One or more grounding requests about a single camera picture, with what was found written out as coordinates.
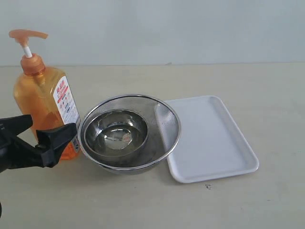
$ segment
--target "white tray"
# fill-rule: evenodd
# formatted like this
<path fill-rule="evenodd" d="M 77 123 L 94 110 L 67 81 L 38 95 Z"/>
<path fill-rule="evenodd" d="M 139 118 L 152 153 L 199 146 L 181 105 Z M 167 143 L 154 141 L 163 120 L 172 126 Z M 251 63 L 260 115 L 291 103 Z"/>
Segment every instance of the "white tray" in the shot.
<path fill-rule="evenodd" d="M 215 96 L 166 101 L 182 132 L 168 157 L 171 175 L 192 183 L 255 172 L 259 162 L 225 105 Z"/>

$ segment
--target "stainless steel bowl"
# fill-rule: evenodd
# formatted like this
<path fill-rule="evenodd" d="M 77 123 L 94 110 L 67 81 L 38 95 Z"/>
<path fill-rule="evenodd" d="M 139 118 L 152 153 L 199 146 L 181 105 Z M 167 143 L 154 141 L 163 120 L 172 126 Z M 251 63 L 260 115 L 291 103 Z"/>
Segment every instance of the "stainless steel bowl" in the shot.
<path fill-rule="evenodd" d="M 85 129 L 85 144 L 99 161 L 111 166 L 132 162 L 147 141 L 145 120 L 132 111 L 116 109 L 92 120 Z"/>
<path fill-rule="evenodd" d="M 120 166 L 113 166 L 92 149 L 90 139 L 95 139 L 98 131 L 89 131 L 89 126 L 94 126 L 92 122 L 95 120 L 101 120 L 99 117 L 102 114 L 118 109 L 130 111 L 145 120 L 148 134 L 137 156 Z M 118 174 L 136 174 L 154 167 L 174 150 L 180 135 L 180 120 L 169 105 L 159 99 L 136 94 L 117 96 L 100 103 L 85 116 L 78 131 L 83 153 L 103 168 Z"/>

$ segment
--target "table surface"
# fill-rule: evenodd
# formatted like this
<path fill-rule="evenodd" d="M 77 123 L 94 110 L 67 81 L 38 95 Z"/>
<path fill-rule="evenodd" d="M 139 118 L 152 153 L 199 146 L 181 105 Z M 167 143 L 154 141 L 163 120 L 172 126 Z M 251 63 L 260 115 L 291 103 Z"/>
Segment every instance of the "table surface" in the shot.
<path fill-rule="evenodd" d="M 304 226 L 305 63 L 61 68 L 81 117 L 118 94 L 162 100 L 217 95 L 260 167 L 193 184 L 177 183 L 166 161 L 134 176 L 111 174 L 83 155 L 53 169 L 7 170 L 0 174 L 0 228 Z M 0 117 L 20 115 L 12 96 L 19 72 L 19 67 L 0 68 Z M 30 131 L 21 136 L 35 144 Z"/>

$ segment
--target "mesh strainer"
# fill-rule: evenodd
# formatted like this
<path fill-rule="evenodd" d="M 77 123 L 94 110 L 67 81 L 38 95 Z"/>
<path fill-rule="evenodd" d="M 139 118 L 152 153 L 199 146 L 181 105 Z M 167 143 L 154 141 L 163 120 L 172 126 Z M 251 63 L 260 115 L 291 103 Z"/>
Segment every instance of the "mesh strainer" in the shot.
<path fill-rule="evenodd" d="M 114 167 L 100 160 L 86 144 L 86 129 L 103 113 L 112 110 L 128 110 L 139 114 L 146 122 L 148 139 L 141 153 L 128 164 Z M 146 95 L 121 95 L 108 99 L 93 108 L 82 121 L 78 138 L 83 153 L 105 169 L 122 174 L 143 172 L 163 159 L 176 147 L 181 134 L 181 124 L 176 112 L 165 102 Z"/>

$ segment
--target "spray bottle nozzle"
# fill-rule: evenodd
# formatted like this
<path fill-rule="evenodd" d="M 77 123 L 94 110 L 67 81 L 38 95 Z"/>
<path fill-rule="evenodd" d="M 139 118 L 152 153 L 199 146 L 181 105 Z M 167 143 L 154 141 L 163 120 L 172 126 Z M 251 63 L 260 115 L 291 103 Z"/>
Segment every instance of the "spray bottle nozzle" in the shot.
<path fill-rule="evenodd" d="M 32 30 L 12 30 L 9 32 L 9 36 L 11 38 L 15 38 L 16 42 L 18 42 L 22 46 L 25 56 L 27 58 L 32 57 L 32 53 L 28 47 L 29 37 L 40 37 L 43 39 L 46 39 L 48 37 L 46 33 Z"/>

